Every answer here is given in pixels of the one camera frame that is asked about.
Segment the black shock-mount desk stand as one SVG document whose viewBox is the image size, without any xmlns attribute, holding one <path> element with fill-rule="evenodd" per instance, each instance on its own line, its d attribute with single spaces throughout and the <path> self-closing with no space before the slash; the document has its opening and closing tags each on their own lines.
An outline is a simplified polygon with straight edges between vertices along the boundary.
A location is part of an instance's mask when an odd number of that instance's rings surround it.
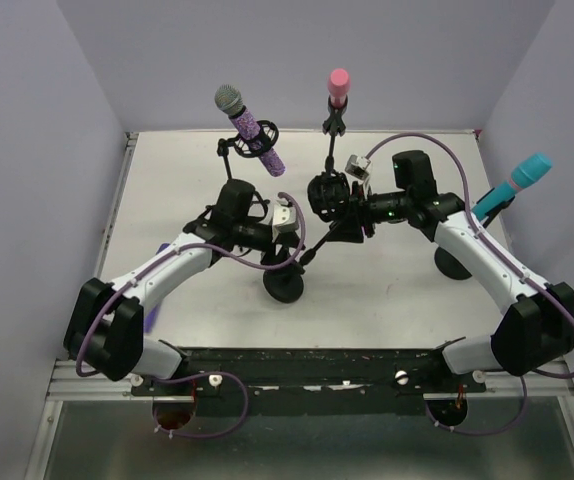
<svg viewBox="0 0 574 480">
<path fill-rule="evenodd" d="M 315 176 L 307 187 L 310 207 L 323 222 L 328 232 L 297 261 L 263 274 L 267 293 L 278 302 L 294 303 L 304 292 L 304 267 L 313 261 L 318 250 L 328 242 L 351 242 L 361 237 L 356 226 L 355 212 L 350 206 L 350 187 L 346 175 L 337 171 Z"/>
</svg>

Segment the plain purple microphone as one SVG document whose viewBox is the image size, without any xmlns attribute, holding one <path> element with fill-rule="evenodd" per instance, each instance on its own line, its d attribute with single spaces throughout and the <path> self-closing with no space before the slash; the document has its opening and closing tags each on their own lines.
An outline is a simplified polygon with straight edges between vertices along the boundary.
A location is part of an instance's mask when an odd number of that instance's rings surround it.
<svg viewBox="0 0 574 480">
<path fill-rule="evenodd" d="M 160 307 L 161 307 L 162 302 L 157 303 L 152 310 L 146 315 L 146 317 L 144 318 L 144 323 L 143 323 L 143 332 L 146 335 L 149 335 L 152 333 L 156 321 L 158 319 L 158 315 L 160 312 Z"/>
</svg>

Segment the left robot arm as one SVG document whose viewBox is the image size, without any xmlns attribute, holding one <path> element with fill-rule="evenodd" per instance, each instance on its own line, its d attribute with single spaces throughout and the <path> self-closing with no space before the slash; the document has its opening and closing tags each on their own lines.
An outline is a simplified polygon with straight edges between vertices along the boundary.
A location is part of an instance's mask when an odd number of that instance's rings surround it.
<svg viewBox="0 0 574 480">
<path fill-rule="evenodd" d="M 262 224 L 249 215 L 255 195 L 252 184 L 227 181 L 216 203 L 143 265 L 109 282 L 92 278 L 81 286 L 63 340 L 77 375 L 102 374 L 112 381 L 129 374 L 152 377 L 168 395 L 187 387 L 183 353 L 165 341 L 146 338 L 146 316 L 183 282 L 222 258 L 249 266 L 250 261 L 234 254 L 236 246 L 263 255 L 284 246 L 289 252 L 285 260 L 258 264 L 265 272 L 295 264 L 304 247 L 305 220 L 296 200 L 279 193 L 270 222 Z"/>
</svg>

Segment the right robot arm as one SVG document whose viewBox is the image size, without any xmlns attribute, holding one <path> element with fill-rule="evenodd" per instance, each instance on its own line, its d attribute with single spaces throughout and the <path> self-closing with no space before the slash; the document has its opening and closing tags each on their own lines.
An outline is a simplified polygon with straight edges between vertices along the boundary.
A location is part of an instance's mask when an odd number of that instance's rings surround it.
<svg viewBox="0 0 574 480">
<path fill-rule="evenodd" d="M 352 156 L 345 175 L 325 195 L 322 219 L 330 223 L 332 242 L 361 243 L 380 223 L 406 222 L 451 255 L 491 296 L 502 319 L 488 335 L 446 345 L 443 358 L 427 367 L 427 379 L 447 392 L 475 370 L 522 376 L 574 348 L 574 290 L 552 284 L 517 264 L 482 226 L 469 221 L 465 204 L 454 193 L 439 193 L 429 156 L 420 150 L 392 158 L 397 191 L 376 194 L 361 182 L 367 160 Z"/>
</svg>

